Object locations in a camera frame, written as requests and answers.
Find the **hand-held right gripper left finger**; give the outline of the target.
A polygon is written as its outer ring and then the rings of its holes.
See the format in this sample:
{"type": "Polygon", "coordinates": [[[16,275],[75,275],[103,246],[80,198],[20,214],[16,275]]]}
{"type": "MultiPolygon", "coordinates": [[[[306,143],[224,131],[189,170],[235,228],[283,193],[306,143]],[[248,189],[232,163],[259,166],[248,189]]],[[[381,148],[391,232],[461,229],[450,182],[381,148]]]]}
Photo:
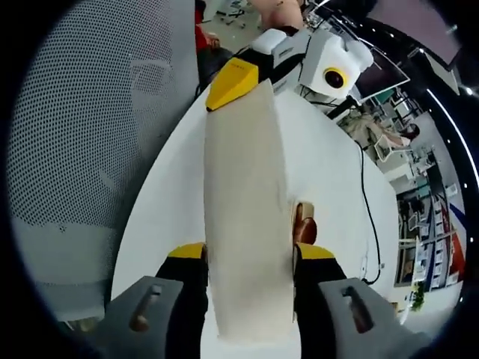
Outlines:
{"type": "Polygon", "coordinates": [[[175,248],[107,307],[99,323],[102,358],[199,358],[208,308],[203,242],[175,248]]]}

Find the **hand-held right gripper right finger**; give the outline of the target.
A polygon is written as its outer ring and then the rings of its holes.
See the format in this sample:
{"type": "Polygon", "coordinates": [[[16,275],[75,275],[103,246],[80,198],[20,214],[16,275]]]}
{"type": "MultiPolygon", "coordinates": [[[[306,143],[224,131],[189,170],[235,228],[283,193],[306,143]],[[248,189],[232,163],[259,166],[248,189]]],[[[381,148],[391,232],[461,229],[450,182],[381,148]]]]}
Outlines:
{"type": "Polygon", "coordinates": [[[294,310],[302,358],[410,358],[412,333],[393,306],[344,274],[332,252],[295,246],[294,310]]]}

